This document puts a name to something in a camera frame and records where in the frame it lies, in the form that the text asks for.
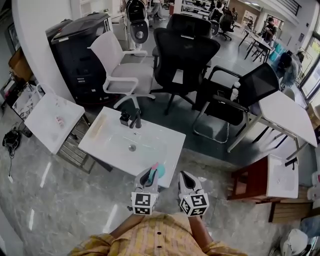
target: white sink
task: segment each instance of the white sink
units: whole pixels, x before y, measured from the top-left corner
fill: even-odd
[[[186,135],[143,119],[141,128],[130,129],[120,123],[120,116],[120,111],[103,107],[79,148],[134,176],[156,162],[164,164],[158,184],[168,188]]]

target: gray floor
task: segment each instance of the gray floor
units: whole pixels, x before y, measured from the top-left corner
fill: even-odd
[[[238,48],[239,37],[233,36],[232,41],[216,39],[221,43],[221,49],[213,58],[213,65],[221,65],[242,75],[258,65],[250,58],[244,60],[248,44]],[[151,53],[154,46],[151,34],[143,47]],[[147,61],[152,65],[152,58]],[[223,75],[216,79],[230,86],[233,83],[230,77]],[[277,133],[268,132],[259,143],[252,145],[251,141],[264,128],[257,125],[241,144],[227,153],[230,142],[220,145],[192,134],[191,124],[197,112],[192,111],[187,102],[177,98],[170,115],[164,116],[168,100],[167,94],[157,94],[155,101],[141,99],[139,102],[144,119],[186,134],[185,149],[180,155],[171,186],[161,192],[157,210],[165,213],[179,210],[176,202],[177,175],[182,170],[191,172],[200,178],[203,188],[209,193],[210,209],[204,221],[213,239],[223,240],[250,256],[266,256],[279,236],[299,223],[268,223],[270,204],[227,201],[227,188],[232,182],[230,171],[270,152],[288,156],[294,150],[294,143],[288,139],[281,148],[273,150],[277,141],[272,142],[272,137]],[[127,102],[123,108],[132,110],[132,103]],[[8,108],[0,120],[0,138],[19,121]],[[224,123],[220,120],[205,117],[204,123],[205,129],[214,135],[225,135]],[[231,127],[231,142],[239,128]],[[304,154],[299,160],[300,165],[313,160],[308,152]],[[91,174],[86,174],[51,155],[34,136],[22,137],[21,146],[12,160],[13,183],[8,179],[9,167],[9,154],[0,147],[0,206],[23,240],[26,255],[65,255],[89,235],[112,230],[128,214],[126,207],[131,204],[133,176],[116,169],[107,172],[98,164]]]

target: yellow plaid shirt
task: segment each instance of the yellow plaid shirt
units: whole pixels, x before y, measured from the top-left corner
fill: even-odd
[[[185,214],[154,213],[114,239],[110,234],[92,235],[68,256],[247,256],[212,242],[200,248]]]

